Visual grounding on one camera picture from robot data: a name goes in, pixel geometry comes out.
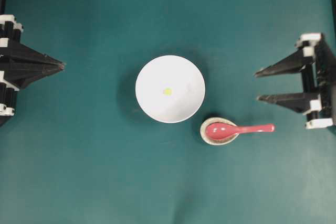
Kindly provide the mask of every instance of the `yellow dot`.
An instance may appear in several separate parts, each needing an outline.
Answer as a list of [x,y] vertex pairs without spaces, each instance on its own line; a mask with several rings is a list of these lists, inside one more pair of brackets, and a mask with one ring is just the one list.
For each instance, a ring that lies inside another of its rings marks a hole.
[[165,90],[163,90],[163,94],[165,94],[165,95],[171,95],[172,94],[172,90],[170,88],[166,88]]

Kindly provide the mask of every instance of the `teal tabletop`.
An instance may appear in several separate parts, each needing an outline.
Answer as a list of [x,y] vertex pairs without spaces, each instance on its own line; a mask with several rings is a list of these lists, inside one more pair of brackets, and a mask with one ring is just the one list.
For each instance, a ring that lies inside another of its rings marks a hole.
[[[323,32],[336,52],[331,0],[7,0],[6,13],[23,44],[67,65],[20,91],[0,128],[0,223],[336,223],[335,135],[256,101],[301,92],[299,75],[253,77],[302,33]],[[181,123],[135,98],[161,55],[205,79]],[[211,116],[276,132],[211,146],[199,133]]]

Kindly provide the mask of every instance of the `white bowl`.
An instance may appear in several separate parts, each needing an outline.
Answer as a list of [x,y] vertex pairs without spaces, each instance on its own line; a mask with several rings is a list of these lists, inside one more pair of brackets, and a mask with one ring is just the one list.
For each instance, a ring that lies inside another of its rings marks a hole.
[[191,61],[175,55],[160,56],[141,69],[135,95],[142,110],[151,118],[163,123],[178,123],[200,108],[205,83]]

